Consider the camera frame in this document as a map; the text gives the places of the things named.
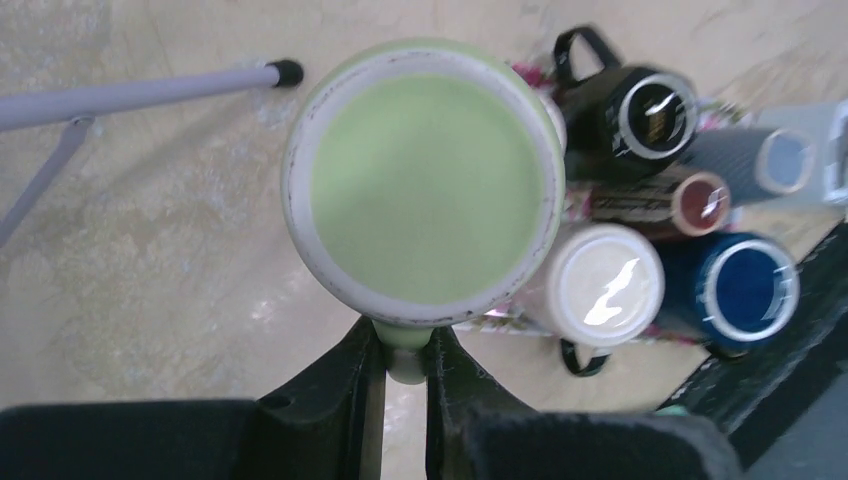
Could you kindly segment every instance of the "beige floor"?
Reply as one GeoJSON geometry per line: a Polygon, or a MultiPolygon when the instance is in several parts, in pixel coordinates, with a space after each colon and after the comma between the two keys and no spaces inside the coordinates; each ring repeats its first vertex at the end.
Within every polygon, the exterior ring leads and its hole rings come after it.
{"type": "MultiPolygon", "coordinates": [[[[848,97],[840,0],[0,0],[0,94],[200,73],[293,56],[292,94],[253,92],[98,121],[0,250],[0,406],[259,396],[337,342],[355,314],[304,268],[281,215],[290,114],[356,50],[411,35],[545,54],[598,23],[631,60],[759,106],[848,97]]],[[[0,135],[0,211],[60,127],[0,135]]],[[[804,255],[839,215],[748,215],[804,255]]],[[[650,408],[702,359],[628,346],[575,380],[550,343],[462,335],[503,384],[545,409],[650,408]]],[[[423,478],[423,387],[388,388],[385,478],[423,478]]]]}

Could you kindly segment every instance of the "mug rim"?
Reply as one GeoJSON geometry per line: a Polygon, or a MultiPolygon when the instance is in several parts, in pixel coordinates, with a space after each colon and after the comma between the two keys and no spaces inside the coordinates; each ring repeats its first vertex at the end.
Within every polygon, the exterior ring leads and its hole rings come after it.
{"type": "Polygon", "coordinates": [[[286,224],[295,249],[316,279],[333,296],[359,313],[409,327],[459,323],[481,316],[511,297],[541,264],[556,235],[564,201],[562,152],[555,126],[542,101],[506,63],[452,40],[415,38],[384,43],[360,52],[333,69],[304,102],[291,129],[283,159],[281,187],[286,224]],[[328,116],[334,118],[334,112],[341,108],[339,105],[346,105],[379,81],[381,75],[382,78],[402,76],[403,73],[397,73],[398,68],[422,59],[441,62],[445,69],[455,70],[452,70],[454,78],[486,88],[520,120],[533,141],[545,192],[539,207],[536,235],[518,264],[494,285],[469,298],[441,305],[392,298],[352,278],[335,264],[320,242],[311,211],[312,165],[315,149],[329,122],[328,116]],[[336,102],[335,106],[329,104],[331,107],[328,107],[329,101],[336,102]]]}

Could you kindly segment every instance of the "black fabric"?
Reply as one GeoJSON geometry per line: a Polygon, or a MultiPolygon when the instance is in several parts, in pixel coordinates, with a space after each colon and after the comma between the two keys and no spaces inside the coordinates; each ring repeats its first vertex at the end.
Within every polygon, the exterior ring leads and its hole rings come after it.
{"type": "Polygon", "coordinates": [[[466,432],[477,480],[731,480],[729,442],[703,418],[481,415],[466,432]]]}
{"type": "Polygon", "coordinates": [[[225,479],[254,402],[19,407],[0,415],[0,479],[225,479]]]}

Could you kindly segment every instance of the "black rubber tip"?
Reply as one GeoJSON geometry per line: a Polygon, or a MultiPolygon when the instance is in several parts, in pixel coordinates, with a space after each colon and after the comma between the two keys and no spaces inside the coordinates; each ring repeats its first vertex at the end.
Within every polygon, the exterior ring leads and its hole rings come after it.
{"type": "Polygon", "coordinates": [[[276,68],[280,74],[280,81],[274,88],[296,87],[303,81],[303,67],[294,60],[277,60],[267,66],[276,68]]]}

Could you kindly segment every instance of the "metal pole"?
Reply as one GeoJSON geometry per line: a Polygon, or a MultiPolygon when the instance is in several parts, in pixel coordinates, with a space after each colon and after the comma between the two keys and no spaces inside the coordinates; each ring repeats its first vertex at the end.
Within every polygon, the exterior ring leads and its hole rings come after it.
{"type": "Polygon", "coordinates": [[[88,133],[88,127],[94,122],[94,119],[78,118],[71,121],[65,130],[62,131],[62,136],[59,138],[59,144],[56,149],[50,154],[50,158],[41,167],[41,170],[35,174],[35,177],[29,182],[29,185],[24,189],[24,193],[9,210],[9,213],[0,222],[0,247],[9,241],[9,238],[15,233],[15,230],[23,221],[24,217],[39,197],[47,191],[47,188],[53,182],[53,179],[59,175],[59,172],[68,164],[71,157],[77,153],[77,150],[85,142],[85,136],[88,133]]]}
{"type": "Polygon", "coordinates": [[[184,102],[255,87],[283,86],[279,85],[284,73],[277,65],[279,63],[263,68],[0,97],[0,132],[184,102]]]}

